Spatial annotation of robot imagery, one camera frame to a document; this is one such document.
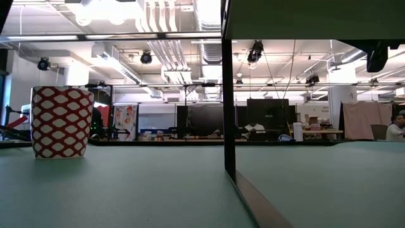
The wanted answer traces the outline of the white computer monitor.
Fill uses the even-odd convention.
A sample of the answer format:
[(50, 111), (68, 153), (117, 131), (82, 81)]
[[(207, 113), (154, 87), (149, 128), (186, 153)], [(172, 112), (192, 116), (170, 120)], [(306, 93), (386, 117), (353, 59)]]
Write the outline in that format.
[(30, 110), (31, 110), (31, 104), (25, 104), (22, 105), (21, 107), (21, 117), (26, 117), (26, 121), (24, 121), (25, 124), (29, 124), (30, 123)]

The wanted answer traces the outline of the red cloth partition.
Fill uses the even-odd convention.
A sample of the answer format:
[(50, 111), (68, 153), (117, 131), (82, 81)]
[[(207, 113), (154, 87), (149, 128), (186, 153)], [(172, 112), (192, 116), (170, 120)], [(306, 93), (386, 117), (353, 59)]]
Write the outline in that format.
[(98, 106), (93, 108), (92, 121), (96, 124), (102, 124), (107, 127), (109, 123), (109, 107)]

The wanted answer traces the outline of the black shelf frame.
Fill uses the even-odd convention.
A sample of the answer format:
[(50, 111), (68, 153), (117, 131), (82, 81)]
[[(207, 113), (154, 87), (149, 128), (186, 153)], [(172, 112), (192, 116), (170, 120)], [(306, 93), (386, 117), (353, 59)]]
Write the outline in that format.
[(226, 38), (231, 0), (220, 1), (225, 171), (259, 228), (293, 228), (293, 225), (236, 169), (232, 41)]

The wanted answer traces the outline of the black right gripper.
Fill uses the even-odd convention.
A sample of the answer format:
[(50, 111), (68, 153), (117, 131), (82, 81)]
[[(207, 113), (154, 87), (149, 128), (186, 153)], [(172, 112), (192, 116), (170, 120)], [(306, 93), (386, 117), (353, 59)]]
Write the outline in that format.
[[(367, 52), (367, 40), (340, 40), (341, 42), (348, 44), (354, 48)], [(387, 46), (390, 50), (399, 48), (399, 40), (387, 41)], [(388, 60), (388, 48), (376, 47), (374, 50), (367, 54), (366, 71), (367, 72), (379, 72), (381, 71)]]

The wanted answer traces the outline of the red white lattice mug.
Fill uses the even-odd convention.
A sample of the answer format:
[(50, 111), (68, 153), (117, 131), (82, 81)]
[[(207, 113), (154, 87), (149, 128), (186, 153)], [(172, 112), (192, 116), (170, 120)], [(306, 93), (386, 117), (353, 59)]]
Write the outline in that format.
[(30, 130), (36, 159), (81, 158), (85, 155), (94, 94), (72, 87), (31, 89)]

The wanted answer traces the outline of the black overhead frame bar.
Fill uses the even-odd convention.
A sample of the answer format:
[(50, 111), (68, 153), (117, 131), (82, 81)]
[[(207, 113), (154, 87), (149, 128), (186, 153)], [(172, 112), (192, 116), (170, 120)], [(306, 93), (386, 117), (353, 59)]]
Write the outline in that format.
[(172, 39), (220, 39), (221, 32), (157, 32), (120, 34), (12, 35), (0, 36), (0, 42), (70, 41), (151, 41)]

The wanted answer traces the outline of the wide black partition panel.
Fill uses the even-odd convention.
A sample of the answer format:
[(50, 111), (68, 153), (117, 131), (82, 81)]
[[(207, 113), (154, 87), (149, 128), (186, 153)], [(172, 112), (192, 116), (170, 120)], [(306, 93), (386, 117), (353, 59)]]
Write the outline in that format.
[(223, 135), (223, 106), (194, 104), (177, 106), (177, 136), (220, 137)]

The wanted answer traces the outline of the green table mat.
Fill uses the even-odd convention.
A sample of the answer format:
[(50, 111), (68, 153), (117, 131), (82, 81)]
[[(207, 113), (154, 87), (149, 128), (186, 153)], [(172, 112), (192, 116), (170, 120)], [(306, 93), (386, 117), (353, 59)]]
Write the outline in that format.
[[(221, 146), (0, 149), (0, 228), (259, 228)], [(293, 228), (405, 228), (405, 144), (239, 146), (237, 170)]]

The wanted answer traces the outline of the pink curtain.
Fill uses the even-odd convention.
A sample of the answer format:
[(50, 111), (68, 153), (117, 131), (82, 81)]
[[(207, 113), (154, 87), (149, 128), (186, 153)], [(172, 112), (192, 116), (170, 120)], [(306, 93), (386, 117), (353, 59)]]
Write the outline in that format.
[(390, 124), (392, 105), (379, 102), (359, 101), (343, 103), (345, 139), (374, 139), (371, 125)]

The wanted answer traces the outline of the white cylindrical container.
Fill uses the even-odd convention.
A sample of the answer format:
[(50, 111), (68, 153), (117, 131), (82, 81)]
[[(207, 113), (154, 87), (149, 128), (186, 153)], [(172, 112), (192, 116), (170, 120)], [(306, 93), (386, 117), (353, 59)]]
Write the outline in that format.
[(304, 140), (303, 131), (302, 131), (302, 123), (294, 122), (292, 126), (293, 126), (294, 140), (298, 141), (298, 142), (302, 142)]

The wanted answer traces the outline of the person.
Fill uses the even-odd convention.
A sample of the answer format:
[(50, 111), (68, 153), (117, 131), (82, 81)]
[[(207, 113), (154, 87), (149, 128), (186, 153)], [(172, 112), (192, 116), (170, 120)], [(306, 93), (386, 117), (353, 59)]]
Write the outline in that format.
[(386, 130), (386, 141), (405, 143), (405, 110), (392, 117)]

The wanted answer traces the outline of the tall black partition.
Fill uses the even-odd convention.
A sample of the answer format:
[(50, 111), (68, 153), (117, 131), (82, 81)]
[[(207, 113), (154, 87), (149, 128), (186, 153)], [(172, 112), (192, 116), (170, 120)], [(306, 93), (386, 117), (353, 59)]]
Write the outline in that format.
[(287, 99), (248, 99), (248, 140), (278, 141), (281, 135), (289, 135), (288, 117)]

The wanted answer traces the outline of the cluttered wooden desk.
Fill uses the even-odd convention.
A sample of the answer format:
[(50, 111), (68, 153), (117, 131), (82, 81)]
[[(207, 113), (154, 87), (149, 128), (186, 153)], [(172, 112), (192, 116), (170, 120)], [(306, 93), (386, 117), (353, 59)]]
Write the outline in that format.
[(336, 129), (328, 118), (322, 119), (320, 117), (305, 115), (305, 121), (302, 125), (302, 134), (304, 140), (333, 141), (342, 139), (344, 131)]

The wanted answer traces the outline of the grey office chair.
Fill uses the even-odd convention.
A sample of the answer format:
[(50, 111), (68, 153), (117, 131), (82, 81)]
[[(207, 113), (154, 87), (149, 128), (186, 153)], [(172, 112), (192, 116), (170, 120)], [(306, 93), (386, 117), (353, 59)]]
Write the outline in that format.
[(386, 131), (388, 127), (386, 125), (370, 125), (373, 138), (375, 141), (384, 141), (386, 140)]

